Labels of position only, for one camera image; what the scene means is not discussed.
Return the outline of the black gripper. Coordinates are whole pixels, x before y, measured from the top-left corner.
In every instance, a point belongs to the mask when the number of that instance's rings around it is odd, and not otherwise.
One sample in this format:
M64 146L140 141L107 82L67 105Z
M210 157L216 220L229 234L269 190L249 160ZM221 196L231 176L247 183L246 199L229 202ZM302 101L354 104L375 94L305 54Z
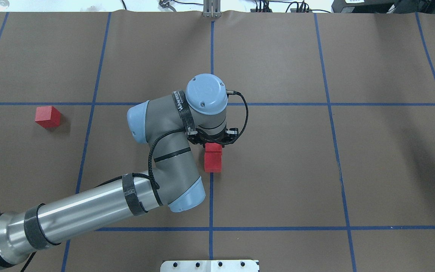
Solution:
M238 128L224 128L221 132L210 135L204 129L198 128L195 131L186 133L187 139L194 145L218 144L222 147L231 145L239 138Z

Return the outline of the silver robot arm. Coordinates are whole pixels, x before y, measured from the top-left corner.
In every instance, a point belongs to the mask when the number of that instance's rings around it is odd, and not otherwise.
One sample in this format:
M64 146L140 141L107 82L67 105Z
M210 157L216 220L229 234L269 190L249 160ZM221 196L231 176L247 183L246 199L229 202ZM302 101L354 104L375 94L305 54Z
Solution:
M131 107L133 138L149 145L148 170L127 173L62 200L25 212L0 211L0 270L29 262L75 236L160 206L182 212L200 205L206 194L190 144L233 144L243 133L226 127L228 97L213 74L199 74L184 90Z

